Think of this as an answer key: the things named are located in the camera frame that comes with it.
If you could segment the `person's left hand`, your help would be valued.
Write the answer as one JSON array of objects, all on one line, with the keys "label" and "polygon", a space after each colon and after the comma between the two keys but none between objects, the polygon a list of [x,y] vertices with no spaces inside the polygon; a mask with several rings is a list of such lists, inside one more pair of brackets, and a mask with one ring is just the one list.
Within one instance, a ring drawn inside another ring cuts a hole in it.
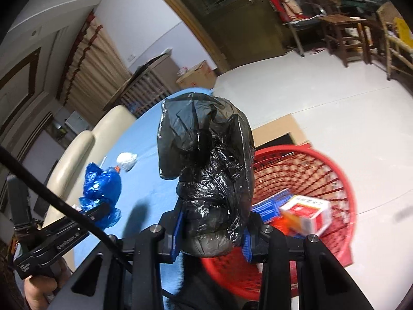
[{"label": "person's left hand", "polygon": [[59,265],[61,274],[57,280],[48,276],[30,276],[25,279],[25,299],[30,309],[47,309],[49,303],[46,295],[51,295],[57,288],[61,289],[71,277],[72,271],[64,258],[59,260]]}]

